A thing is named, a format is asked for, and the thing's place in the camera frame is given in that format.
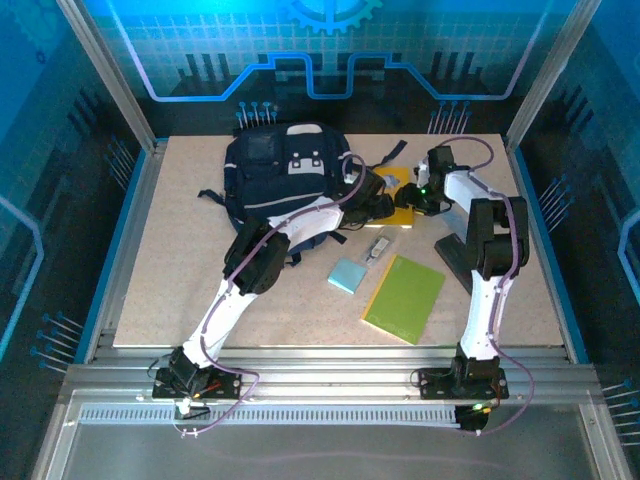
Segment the glass panel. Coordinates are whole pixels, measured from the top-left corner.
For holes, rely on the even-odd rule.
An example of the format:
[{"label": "glass panel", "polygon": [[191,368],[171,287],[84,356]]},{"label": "glass panel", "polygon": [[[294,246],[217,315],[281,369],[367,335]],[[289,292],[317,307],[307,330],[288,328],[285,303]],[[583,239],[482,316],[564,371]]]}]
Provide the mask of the glass panel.
[{"label": "glass panel", "polygon": [[0,72],[2,477],[29,478],[140,148],[54,1],[0,3]]},{"label": "glass panel", "polygon": [[504,132],[573,1],[87,5],[168,136],[228,134],[267,111],[349,132]]},{"label": "glass panel", "polygon": [[605,386],[637,374],[640,353],[638,18],[635,1],[602,3],[521,145]]}]

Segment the backpack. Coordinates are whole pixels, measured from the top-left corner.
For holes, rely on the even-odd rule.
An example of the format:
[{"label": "backpack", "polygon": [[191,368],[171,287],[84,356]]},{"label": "backpack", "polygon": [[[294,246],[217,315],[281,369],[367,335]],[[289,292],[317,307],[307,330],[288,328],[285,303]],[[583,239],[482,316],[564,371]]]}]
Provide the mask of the backpack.
[{"label": "backpack", "polygon": [[[309,205],[320,196],[330,197],[344,182],[343,162],[348,162],[345,171],[351,172],[349,153],[342,133],[317,122],[242,130],[227,147],[224,197],[212,190],[202,190],[198,197],[207,196],[224,205],[239,232],[250,216],[267,220]],[[300,263],[300,252],[317,247],[328,236],[346,241],[336,232],[318,234],[288,252],[289,264]]]}]

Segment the purple cable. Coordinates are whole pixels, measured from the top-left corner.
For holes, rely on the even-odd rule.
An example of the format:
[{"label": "purple cable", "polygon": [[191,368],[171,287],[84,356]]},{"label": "purple cable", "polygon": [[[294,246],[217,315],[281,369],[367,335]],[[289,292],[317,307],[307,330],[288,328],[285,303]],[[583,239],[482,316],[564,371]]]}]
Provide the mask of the purple cable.
[{"label": "purple cable", "polygon": [[512,255],[513,256],[513,260],[511,262],[511,267],[509,267],[509,270],[507,271],[507,273],[505,273],[504,276],[500,279],[500,282],[498,282],[498,287],[500,289],[500,293],[498,295],[496,295],[494,297],[494,299],[493,299],[493,304],[491,306],[491,314],[490,314],[490,318],[489,318],[489,329],[488,329],[489,331],[487,333],[489,335],[489,343],[491,344],[493,349],[498,353],[498,355],[500,357],[503,357],[503,358],[506,358],[507,360],[509,360],[515,366],[520,368],[527,375],[527,377],[529,377],[529,393],[527,395],[527,399],[525,400],[524,405],[522,405],[522,407],[520,407],[520,409],[511,418],[506,420],[504,423],[498,425],[497,427],[492,428],[490,430],[486,430],[486,431],[478,430],[478,431],[476,431],[476,433],[472,433],[472,432],[466,432],[466,431],[460,430],[460,433],[464,433],[466,435],[485,436],[485,435],[490,435],[492,433],[499,432],[500,430],[508,427],[513,422],[515,422],[518,418],[520,418],[520,416],[522,416],[522,414],[529,407],[529,405],[531,404],[531,401],[533,400],[533,395],[535,393],[535,388],[536,388],[536,382],[535,382],[535,379],[533,378],[533,375],[529,371],[529,369],[527,367],[525,367],[522,363],[520,363],[518,360],[516,360],[515,358],[507,355],[504,351],[502,351],[502,349],[498,346],[497,342],[493,338],[494,337],[493,329],[494,329],[494,325],[495,325],[496,314],[498,312],[498,304],[500,303],[500,295],[502,294],[502,288],[507,283],[507,281],[511,278],[511,276],[515,273],[515,271],[517,270],[517,268],[518,268],[518,260],[520,258],[520,250],[518,248],[518,237],[517,237],[517,232],[516,232],[516,220],[515,220],[515,216],[513,214],[513,207],[511,205],[511,202],[509,201],[509,197],[507,197],[504,193],[496,192],[496,191],[490,189],[484,183],[482,183],[480,180],[478,180],[476,177],[471,175],[471,173],[473,173],[474,171],[476,171],[476,170],[478,170],[480,168],[486,167],[487,165],[489,165],[493,161],[493,158],[495,157],[495,153],[494,153],[493,148],[491,147],[491,145],[489,145],[489,143],[487,141],[485,141],[485,140],[483,140],[481,138],[478,138],[478,137],[463,136],[463,137],[449,138],[449,139],[445,140],[444,142],[441,142],[437,146],[440,147],[440,146],[446,145],[447,143],[450,143],[450,142],[453,142],[453,141],[456,141],[456,140],[473,140],[475,142],[479,142],[479,143],[483,144],[485,147],[487,147],[489,149],[489,152],[490,152],[489,160],[487,160],[484,163],[481,163],[480,165],[476,165],[475,167],[473,167],[473,168],[468,170],[469,178],[471,179],[471,181],[473,183],[475,183],[478,187],[480,187],[482,190],[487,192],[489,195],[494,196],[494,197],[498,197],[504,202],[504,205],[505,205],[506,210],[507,210],[507,219],[509,220],[510,236],[511,236],[511,248],[512,248],[512,251],[513,251],[513,255]]},{"label": "purple cable", "polygon": [[[227,280],[228,286],[227,286],[226,293],[230,293],[231,292],[231,289],[233,287],[233,280],[238,276],[238,274],[242,271],[242,269],[247,266],[247,264],[253,259],[253,257],[255,257],[258,254],[258,251],[260,251],[260,249],[269,241],[269,239],[271,237],[273,237],[278,232],[278,230],[280,230],[284,226],[288,225],[292,220],[294,220],[294,219],[296,219],[296,218],[298,218],[298,217],[300,217],[302,215],[305,215],[307,213],[316,212],[316,211],[319,211],[319,210],[324,210],[325,208],[334,207],[336,205],[341,205],[341,204],[347,202],[348,200],[350,200],[358,192],[358,190],[360,189],[360,187],[364,183],[364,177],[365,177],[365,172],[366,172],[366,168],[367,167],[366,167],[366,163],[365,163],[364,159],[360,155],[356,155],[354,153],[350,153],[347,156],[345,156],[345,158],[343,159],[343,163],[342,163],[342,175],[343,176],[346,173],[346,168],[347,168],[347,163],[348,163],[347,159],[350,159],[350,158],[357,159],[360,162],[360,166],[361,166],[361,173],[360,173],[360,175],[358,175],[358,183],[356,184],[355,188],[353,190],[351,190],[347,195],[345,195],[344,197],[340,198],[339,200],[335,200],[333,202],[327,203],[325,205],[321,205],[319,207],[308,207],[308,208],[305,208],[303,210],[300,210],[298,213],[294,213],[290,217],[287,217],[285,220],[283,220],[278,225],[276,225],[271,230],[269,230],[260,239],[260,241],[256,244],[256,246],[253,247],[251,252],[249,252],[249,255],[247,255],[247,257],[242,262],[240,262],[240,265],[238,265],[236,267],[236,269],[231,273],[231,275],[229,275],[229,279]],[[247,391],[240,396],[238,401],[236,403],[234,403],[233,406],[229,410],[227,410],[220,418],[215,420],[210,425],[207,425],[206,427],[203,427],[201,429],[194,429],[191,432],[187,432],[186,428],[181,430],[174,424],[173,427],[183,435],[197,436],[198,434],[205,433],[205,432],[211,430],[212,428],[216,427],[220,423],[222,423],[224,420],[226,420],[240,406],[240,404],[242,402],[244,402],[244,400],[247,397],[249,397],[249,395],[251,395],[253,390],[258,385],[258,382],[260,381],[260,374],[258,372],[253,372],[251,370],[243,370],[243,369],[240,369],[240,368],[225,367],[224,365],[220,365],[218,362],[216,362],[207,353],[207,346],[204,343],[204,335],[207,333],[207,327],[209,326],[209,322],[211,321],[211,318],[213,317],[213,314],[218,309],[218,307],[222,304],[222,302],[224,301],[225,298],[226,298],[225,295],[220,295],[220,297],[218,298],[216,303],[213,305],[213,308],[209,312],[209,315],[207,315],[207,319],[205,320],[204,324],[202,325],[202,330],[200,332],[200,348],[202,349],[202,353],[204,354],[204,356],[207,357],[207,360],[209,360],[209,362],[211,362],[211,364],[214,367],[216,367],[217,369],[222,370],[223,372],[232,373],[232,374],[236,374],[236,375],[251,375],[251,376],[254,377],[254,380],[253,380],[253,383],[251,384],[251,386],[247,389]]]}]

